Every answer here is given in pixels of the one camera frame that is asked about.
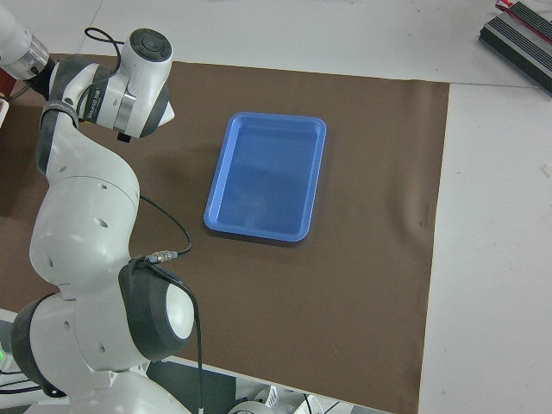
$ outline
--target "white tabletop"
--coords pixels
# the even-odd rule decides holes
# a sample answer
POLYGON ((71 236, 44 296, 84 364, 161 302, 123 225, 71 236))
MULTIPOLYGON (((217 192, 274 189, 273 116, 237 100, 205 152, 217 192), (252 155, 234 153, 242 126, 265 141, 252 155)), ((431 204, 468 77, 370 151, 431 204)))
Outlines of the white tabletop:
POLYGON ((552 102, 477 42, 494 1, 0 3, 56 53, 113 54, 89 25, 149 27, 176 60, 453 83, 419 412, 552 411, 552 102))

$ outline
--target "blue plastic container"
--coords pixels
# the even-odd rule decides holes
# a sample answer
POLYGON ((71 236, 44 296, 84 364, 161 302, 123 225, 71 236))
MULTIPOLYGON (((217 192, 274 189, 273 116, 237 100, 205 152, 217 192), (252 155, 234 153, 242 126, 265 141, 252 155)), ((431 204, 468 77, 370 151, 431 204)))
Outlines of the blue plastic container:
POLYGON ((298 242, 309 232, 326 124, 310 116, 230 118, 210 189, 207 227, 298 242))

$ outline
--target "brown paper sheet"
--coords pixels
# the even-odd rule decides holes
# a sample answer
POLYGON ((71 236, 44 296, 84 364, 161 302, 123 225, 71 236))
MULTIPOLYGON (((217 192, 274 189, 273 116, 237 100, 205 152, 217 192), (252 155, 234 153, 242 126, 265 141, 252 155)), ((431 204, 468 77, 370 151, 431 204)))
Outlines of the brown paper sheet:
MULTIPOLYGON (((176 118, 154 135, 128 145, 95 125, 82 131, 127 160, 141 192, 191 231, 194 250, 167 267, 198 297, 205 362, 416 412, 449 86, 183 63, 169 86, 176 118), (227 121, 239 111, 328 125, 310 233, 297 245, 204 226, 227 121)), ((28 261, 47 189, 35 169, 39 116, 13 106, 0 129, 0 307, 12 311, 53 290, 28 261)), ((141 206, 132 255, 184 244, 141 206)), ((184 356, 194 359, 195 347, 184 356)))

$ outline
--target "metal cable connector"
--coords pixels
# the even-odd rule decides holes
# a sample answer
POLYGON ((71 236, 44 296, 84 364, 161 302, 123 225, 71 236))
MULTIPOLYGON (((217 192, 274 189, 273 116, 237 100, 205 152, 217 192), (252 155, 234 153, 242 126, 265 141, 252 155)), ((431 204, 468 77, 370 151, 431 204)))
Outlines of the metal cable connector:
POLYGON ((172 259, 179 257, 178 252, 173 252, 171 250, 162 250, 160 252, 151 253, 149 256, 146 256, 146 260, 150 263, 164 263, 172 259))

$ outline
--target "white robotic arm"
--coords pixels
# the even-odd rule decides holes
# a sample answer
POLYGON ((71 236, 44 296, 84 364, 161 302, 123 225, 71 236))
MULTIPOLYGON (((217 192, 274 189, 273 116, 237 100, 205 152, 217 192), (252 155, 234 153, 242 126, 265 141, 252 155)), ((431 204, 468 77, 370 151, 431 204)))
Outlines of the white robotic arm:
POLYGON ((173 56, 168 40, 136 30, 121 56, 114 73, 82 56, 54 65, 0 6, 0 66, 48 99, 37 164, 49 188, 30 259, 60 293, 19 313, 11 347, 46 395, 66 395, 70 404, 34 405, 31 414, 189 412, 145 368, 186 345, 197 306, 168 271, 130 259, 138 180, 122 158, 78 131, 80 118, 128 141, 174 117, 165 85, 173 56))

